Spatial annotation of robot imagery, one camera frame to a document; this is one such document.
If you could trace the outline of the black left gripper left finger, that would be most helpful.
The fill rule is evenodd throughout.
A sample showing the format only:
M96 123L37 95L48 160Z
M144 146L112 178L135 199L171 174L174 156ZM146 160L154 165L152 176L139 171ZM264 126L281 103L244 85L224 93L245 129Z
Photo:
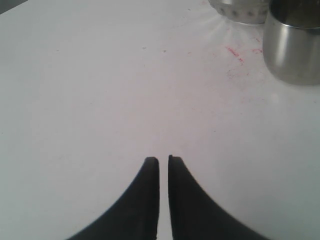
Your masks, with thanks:
M160 169L147 157L121 197L71 240L155 240L160 212Z

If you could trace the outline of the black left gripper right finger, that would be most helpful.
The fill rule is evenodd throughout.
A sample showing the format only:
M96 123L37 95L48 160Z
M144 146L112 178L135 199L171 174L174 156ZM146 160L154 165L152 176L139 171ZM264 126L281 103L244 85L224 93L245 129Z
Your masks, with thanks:
M168 157L168 201L174 240L264 240L201 188L181 157Z

